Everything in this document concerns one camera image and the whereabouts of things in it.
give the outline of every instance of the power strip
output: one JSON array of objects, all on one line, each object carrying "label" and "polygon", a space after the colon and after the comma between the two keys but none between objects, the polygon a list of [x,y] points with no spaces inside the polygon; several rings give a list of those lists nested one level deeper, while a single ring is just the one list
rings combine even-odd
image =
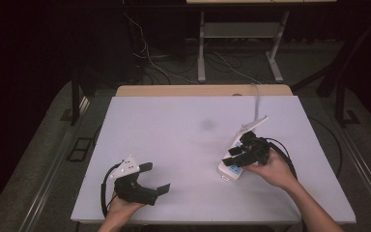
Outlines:
[{"label": "power strip", "polygon": [[[241,136],[243,136],[243,134],[248,132],[248,131],[254,130],[256,127],[258,127],[260,124],[267,121],[269,118],[270,117],[266,115],[264,118],[255,120],[255,121],[253,121],[251,123],[248,123],[248,124],[245,124],[245,125],[242,125],[240,130],[237,132],[237,137],[234,140],[234,142],[232,143],[230,148],[240,147],[241,146],[241,142],[240,142]],[[224,159],[230,158],[230,157],[231,157],[231,155],[227,151],[227,153],[224,156]],[[224,164],[224,162],[221,161],[218,165],[218,172],[221,174],[221,178],[224,181],[229,181],[229,180],[237,181],[240,178],[241,174],[243,173],[243,169],[240,168],[240,167],[237,167],[236,165],[226,166]]]}]

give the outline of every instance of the wire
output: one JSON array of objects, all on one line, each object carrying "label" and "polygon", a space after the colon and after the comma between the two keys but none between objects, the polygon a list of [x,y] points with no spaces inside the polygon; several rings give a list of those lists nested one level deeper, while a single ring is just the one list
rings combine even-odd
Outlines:
[{"label": "wire", "polygon": [[171,71],[171,70],[167,69],[166,67],[163,67],[162,65],[158,65],[158,64],[156,64],[156,65],[161,67],[162,69],[165,69],[165,70],[171,72],[171,73],[175,73],[175,74],[188,73],[192,70],[192,68],[194,68],[195,64],[197,63],[197,57],[198,56],[196,56],[195,59],[193,59],[191,66],[189,68],[183,70],[183,71],[175,71],[174,72],[174,71]]},{"label": "wire", "polygon": [[[226,44],[224,44],[222,47],[222,49],[223,50],[225,50],[225,53],[223,53],[223,54],[221,54],[223,57],[224,56],[229,56],[230,54],[233,54],[233,53],[237,53],[237,52],[244,52],[244,49],[241,49],[241,46],[243,45],[243,44],[252,44],[252,41],[251,40],[249,40],[249,39],[242,39],[243,40],[243,42],[240,42],[240,40],[238,40],[237,41],[237,46],[235,46],[234,48],[227,48],[226,47]],[[217,49],[217,47],[214,47],[214,46],[210,46],[209,47],[209,49],[211,49],[211,50],[213,50],[213,49]],[[258,55],[260,55],[260,54],[262,54],[262,52],[258,52],[258,53],[256,53],[256,54],[250,54],[250,55],[244,55],[244,56],[241,56],[241,55],[239,55],[238,57],[236,57],[236,58],[249,58],[249,57],[255,57],[255,56],[258,56]]]},{"label": "wire", "polygon": [[239,69],[240,67],[243,66],[243,62],[241,61],[241,59],[238,56],[235,56],[235,55],[232,55],[232,56],[231,55],[220,55],[220,56],[221,57],[227,56],[229,58],[234,58],[238,62],[238,65],[237,66],[231,66],[233,69]]},{"label": "wire", "polygon": [[285,150],[285,152],[286,152],[286,154],[287,154],[287,157],[288,157],[289,159],[291,158],[291,157],[289,156],[288,150],[285,148],[285,146],[284,146],[281,142],[279,142],[278,140],[273,139],[273,138],[265,138],[265,139],[267,139],[267,140],[271,140],[271,141],[274,141],[274,142],[277,142],[279,145],[281,145],[281,146],[284,148],[284,150]]},{"label": "wire", "polygon": [[219,68],[217,68],[214,64],[213,64],[213,62],[216,62],[214,59],[212,59],[210,56],[208,56],[208,55],[204,55],[204,61],[206,62],[206,64],[208,64],[213,70],[215,70],[215,71],[218,71],[218,72],[221,72],[221,73],[231,73],[232,72],[232,70],[230,70],[230,69],[227,69],[227,70],[221,70],[221,69],[219,69]]},{"label": "wire", "polygon": [[240,73],[240,72],[238,72],[238,71],[236,71],[220,54],[218,54],[217,52],[214,52],[214,54],[215,55],[217,55],[217,56],[219,56],[219,58],[221,58],[223,61],[224,61],[224,63],[225,64],[227,64],[228,65],[228,67],[232,70],[232,71],[234,71],[235,73],[237,73],[237,74],[239,74],[239,75],[241,75],[241,76],[243,76],[243,77],[246,77],[246,78],[248,78],[248,79],[250,79],[250,80],[253,80],[253,81],[255,81],[255,82],[257,82],[258,84],[262,84],[261,82],[259,82],[258,80],[256,80],[256,79],[254,79],[254,78],[251,78],[251,77],[249,77],[249,76],[247,76],[247,75],[245,75],[245,74],[242,74],[242,73]]},{"label": "wire", "polygon": [[153,78],[148,73],[143,72],[143,74],[146,75],[146,76],[148,76],[150,78],[152,85],[155,84],[155,82],[153,81]]},{"label": "wire", "polygon": [[[238,73],[238,74],[241,74],[240,72],[237,72],[236,70],[234,70],[230,64],[221,56],[219,55],[217,52],[214,52],[214,54],[218,55],[224,62],[225,64],[227,64],[227,66],[234,72]],[[245,77],[248,77],[249,79],[251,80],[254,80],[256,81],[257,83],[261,84],[261,82],[259,82],[258,80],[254,79],[254,78],[250,78],[249,76],[246,76],[243,74],[243,76]],[[260,99],[261,99],[261,93],[260,93],[260,90],[258,88],[258,86],[255,84],[255,83],[252,83],[252,85],[255,87],[255,89],[257,90],[257,98],[256,98],[256,103],[255,103],[255,116],[254,116],[254,120],[257,120],[258,119],[258,114],[259,114],[259,105],[260,105]]]},{"label": "wire", "polygon": [[[255,55],[250,55],[250,56],[243,56],[243,57],[239,56],[239,57],[237,57],[237,58],[249,58],[249,57],[254,57],[254,56],[258,56],[258,55],[260,55],[260,53],[255,54]],[[220,70],[220,69],[216,68],[216,67],[211,63],[211,62],[216,62],[216,61],[215,61],[214,59],[210,58],[210,56],[205,56],[205,58],[207,58],[207,59],[205,59],[206,63],[207,63],[207,64],[208,64],[212,69],[214,69],[214,70],[216,70],[216,71],[218,71],[218,72],[222,72],[222,73],[230,73],[230,72],[232,72],[232,70],[223,71],[223,70]],[[261,74],[262,69],[265,67],[265,64],[266,64],[266,62],[263,62],[263,64],[261,65],[259,71],[255,74],[254,79],[256,79],[256,78]]]},{"label": "wire", "polygon": [[318,123],[320,126],[322,126],[325,130],[327,130],[327,132],[330,133],[330,135],[333,137],[333,139],[335,140],[335,143],[337,145],[337,148],[338,148],[338,151],[339,151],[339,167],[338,169],[336,170],[336,173],[335,173],[335,176],[336,178],[339,177],[339,174],[342,170],[342,163],[343,163],[343,153],[342,153],[342,147],[340,145],[340,142],[338,140],[338,138],[335,136],[335,134],[332,132],[332,130],[330,130],[327,126],[325,126],[323,123],[321,123],[321,121],[318,121],[317,119],[315,118],[312,118],[310,117],[309,115],[306,115],[308,117],[308,119],[311,119],[312,121]]},{"label": "wire", "polygon": [[233,68],[233,69],[238,69],[238,68],[240,68],[240,67],[243,66],[243,62],[241,61],[241,59],[240,59],[239,57],[237,57],[237,56],[229,56],[229,57],[233,57],[233,58],[235,58],[235,59],[239,62],[239,64],[238,64],[237,66],[232,66],[232,65],[228,62],[229,65],[227,65],[227,64],[224,64],[223,61],[216,61],[215,59],[211,58],[210,56],[206,56],[206,58],[207,58],[208,60],[211,60],[211,61],[213,61],[213,62],[219,64],[220,66],[223,66],[223,67],[226,67],[226,68],[230,68],[230,66],[231,66],[231,68]]},{"label": "wire", "polygon": [[[237,41],[236,44],[234,47],[227,47],[228,44],[233,44],[234,41]],[[241,50],[241,47],[243,46],[243,44],[246,44],[248,42],[248,39],[247,38],[244,38],[244,39],[232,39],[230,38],[229,40],[225,40],[225,42],[223,40],[220,41],[222,45],[222,50],[224,50],[225,54],[222,54],[222,56],[227,56],[228,54],[232,54],[232,53],[235,53],[237,51],[240,51]]]},{"label": "wire", "polygon": [[112,198],[111,198],[111,200],[109,201],[109,203],[107,204],[107,208],[110,206],[110,204],[111,204],[111,202],[114,200],[114,198],[116,198],[116,196],[117,196],[117,194],[115,194]]},{"label": "wire", "polygon": [[107,178],[110,175],[110,173],[117,167],[120,166],[121,163],[114,164],[106,173],[104,176],[103,183],[101,183],[101,188],[100,188],[100,204],[101,204],[101,211],[103,212],[104,217],[107,215],[107,207],[106,206],[106,188],[107,188]]},{"label": "wire", "polygon": [[147,57],[145,57],[145,56],[141,56],[141,55],[138,55],[138,54],[136,54],[136,53],[132,53],[133,54],[133,56],[137,56],[138,58],[140,58],[140,59],[145,59],[145,58],[147,58]]},{"label": "wire", "polygon": [[159,81],[159,79],[154,74],[149,73],[149,76],[151,76],[152,79],[154,79],[157,82],[158,85],[161,85],[161,82]]},{"label": "wire", "polygon": [[[155,68],[153,68],[153,67],[146,67],[146,68],[151,69],[151,70],[154,70],[154,71],[159,71],[158,69],[155,69]],[[170,78],[168,77],[168,75],[166,75],[164,72],[162,72],[162,75],[167,79],[168,84],[171,85],[171,80],[170,80]]]},{"label": "wire", "polygon": [[149,45],[147,44],[146,40],[144,39],[144,34],[143,34],[143,28],[138,24],[136,23],[133,19],[131,19],[126,13],[124,13],[124,15],[128,18],[128,20],[130,22],[132,22],[134,25],[136,25],[138,28],[140,28],[140,34],[141,34],[141,38],[143,39],[143,42],[144,42],[144,48],[141,52],[146,52],[146,56],[150,62],[150,64],[152,64],[154,67],[156,67],[160,72],[164,73],[165,75],[169,75],[169,76],[173,76],[173,77],[176,77],[176,78],[179,78],[179,79],[182,79],[182,80],[185,80],[186,82],[188,82],[189,84],[191,83],[194,83],[194,84],[200,84],[198,83],[197,81],[192,81],[192,80],[189,80],[183,76],[180,76],[180,75],[175,75],[175,74],[172,74],[172,73],[167,73],[165,72],[164,70],[162,70],[158,65],[156,65],[152,58],[150,57],[150,51],[149,51]]}]

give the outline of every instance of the white table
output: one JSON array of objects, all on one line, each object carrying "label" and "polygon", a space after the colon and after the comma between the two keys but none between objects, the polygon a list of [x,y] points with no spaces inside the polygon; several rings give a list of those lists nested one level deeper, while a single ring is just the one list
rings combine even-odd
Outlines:
[{"label": "white table", "polygon": [[[130,223],[289,224],[300,221],[297,207],[283,190],[247,172],[236,182],[225,182],[216,170],[241,123],[252,121],[255,98],[113,98],[71,219],[103,221],[100,184],[104,175],[113,164],[133,155],[139,163],[154,164],[153,170],[140,174],[140,185],[155,189],[170,183],[171,189],[159,197],[155,206],[138,211]],[[286,146],[299,180],[336,221],[355,222],[355,214],[298,97],[262,96],[259,115],[264,114],[270,118],[255,130],[257,135],[277,139]],[[107,200],[112,189],[113,182],[109,181]]]}]

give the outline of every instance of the dark background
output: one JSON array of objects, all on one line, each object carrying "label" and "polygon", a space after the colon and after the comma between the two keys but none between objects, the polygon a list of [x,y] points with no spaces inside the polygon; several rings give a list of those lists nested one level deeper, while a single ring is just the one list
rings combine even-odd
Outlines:
[{"label": "dark background", "polygon": [[[350,3],[355,7],[341,7]],[[198,35],[198,12],[144,12],[136,17],[150,44],[180,59],[182,39]],[[370,22],[371,1],[342,0],[329,8],[298,8],[291,10],[284,39],[346,42]],[[138,72],[131,48],[138,38],[130,30],[117,10],[59,9],[51,1],[0,0],[0,192],[51,101],[73,73],[85,95],[135,82]],[[345,76],[371,111],[371,33]]]}]

